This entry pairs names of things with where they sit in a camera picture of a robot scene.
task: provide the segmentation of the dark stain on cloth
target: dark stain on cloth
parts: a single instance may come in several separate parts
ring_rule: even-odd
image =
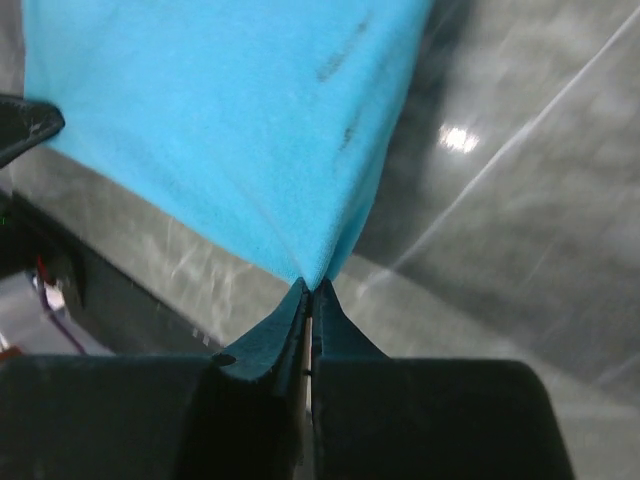
[[[329,80],[335,73],[340,70],[340,67],[344,64],[344,61],[349,57],[353,49],[358,44],[358,41],[362,38],[362,35],[369,29],[373,15],[369,13],[364,20],[362,20],[353,34],[349,37],[344,47],[337,53],[333,54],[329,60],[322,66],[317,72],[317,78],[321,83]]]

